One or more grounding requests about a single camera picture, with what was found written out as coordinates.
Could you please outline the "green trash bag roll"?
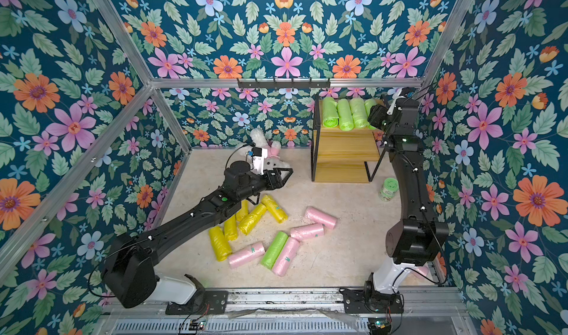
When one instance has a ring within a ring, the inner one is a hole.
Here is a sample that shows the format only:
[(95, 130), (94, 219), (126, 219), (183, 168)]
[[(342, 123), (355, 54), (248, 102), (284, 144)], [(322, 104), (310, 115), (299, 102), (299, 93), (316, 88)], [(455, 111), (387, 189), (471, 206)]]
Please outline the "green trash bag roll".
[(373, 109), (373, 107), (375, 107), (377, 105), (377, 101), (375, 99), (367, 99), (365, 100), (365, 111), (366, 111), (366, 115), (367, 115), (367, 127), (369, 129), (374, 129), (374, 126), (371, 124), (370, 121), (370, 116), (371, 116), (371, 110)]
[(349, 100), (343, 98), (337, 101), (337, 113), (339, 117), (339, 128), (344, 132), (353, 130), (354, 120)]
[(352, 98), (349, 101), (354, 127), (365, 129), (368, 126), (368, 116), (365, 101), (362, 98)]
[(339, 124), (337, 101), (332, 97), (322, 100), (322, 124), (325, 128), (334, 128)]
[(287, 241), (288, 234), (283, 231), (279, 231), (264, 254), (260, 264), (265, 268), (272, 270)]

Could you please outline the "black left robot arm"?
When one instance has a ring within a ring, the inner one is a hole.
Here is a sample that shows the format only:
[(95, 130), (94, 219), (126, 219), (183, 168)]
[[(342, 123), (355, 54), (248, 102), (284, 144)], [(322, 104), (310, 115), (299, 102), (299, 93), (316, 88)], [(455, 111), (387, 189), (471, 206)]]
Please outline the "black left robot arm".
[(158, 286), (155, 266), (169, 253), (201, 232), (217, 226), (241, 207), (241, 202), (264, 191), (284, 187), (292, 168), (273, 168), (259, 175), (245, 161), (236, 161), (224, 171), (224, 181), (216, 190), (177, 218), (134, 237), (118, 236), (112, 243), (101, 273), (124, 308), (134, 308), (150, 299)]

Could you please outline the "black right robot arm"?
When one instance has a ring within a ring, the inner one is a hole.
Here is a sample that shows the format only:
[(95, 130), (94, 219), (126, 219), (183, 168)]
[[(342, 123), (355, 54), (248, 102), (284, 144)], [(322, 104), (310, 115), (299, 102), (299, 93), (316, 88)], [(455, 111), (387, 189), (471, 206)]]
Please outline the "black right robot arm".
[(399, 184), (401, 219), (386, 234), (388, 259), (365, 283), (364, 304), (372, 313), (385, 313), (402, 300), (398, 287), (410, 273), (433, 262), (449, 236), (446, 222), (437, 220), (423, 169), (424, 144), (414, 135), (419, 102), (399, 96), (389, 107), (374, 106), (368, 117), (381, 129), (387, 154)]

